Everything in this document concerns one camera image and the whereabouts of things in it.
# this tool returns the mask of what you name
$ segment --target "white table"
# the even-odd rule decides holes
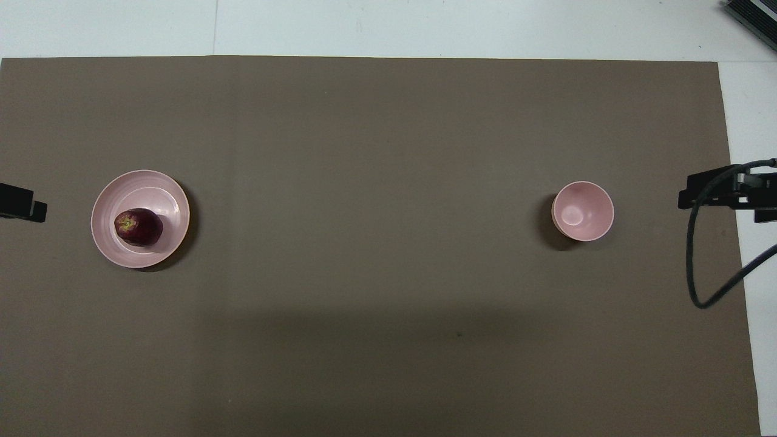
[[[0,58],[209,54],[717,61],[731,161],[777,156],[777,52],[717,0],[0,2]],[[777,240],[751,212],[737,225],[743,262]],[[776,282],[777,259],[745,280],[762,434],[777,434]]]

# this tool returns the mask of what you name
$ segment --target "dark red fruit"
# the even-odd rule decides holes
[[[152,210],[132,208],[113,220],[119,238],[133,246],[151,246],[162,235],[162,220]]]

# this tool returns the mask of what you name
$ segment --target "pink bowl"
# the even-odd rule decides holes
[[[612,227],[615,207],[602,187],[578,180],[559,191],[551,215],[562,234],[578,241],[593,241]]]

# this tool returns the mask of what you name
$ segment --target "brown tablecloth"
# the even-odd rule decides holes
[[[677,191],[729,163],[710,63],[4,59],[3,435],[746,435],[744,294],[685,289]],[[114,177],[188,193],[146,271],[96,249]],[[552,196],[607,189],[573,243]],[[702,211],[702,294],[739,265]]]

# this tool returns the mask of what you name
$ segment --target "pink plate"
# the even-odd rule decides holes
[[[559,191],[553,199],[551,216],[562,234],[578,241],[593,241],[612,227],[615,207],[604,188],[579,180]]]
[[[162,220],[162,235],[154,245],[131,246],[113,227],[121,212],[147,208]],[[171,177],[154,170],[135,170],[114,179],[97,197],[92,210],[92,238],[106,258],[123,267],[148,267],[169,257],[189,229],[189,201]]]

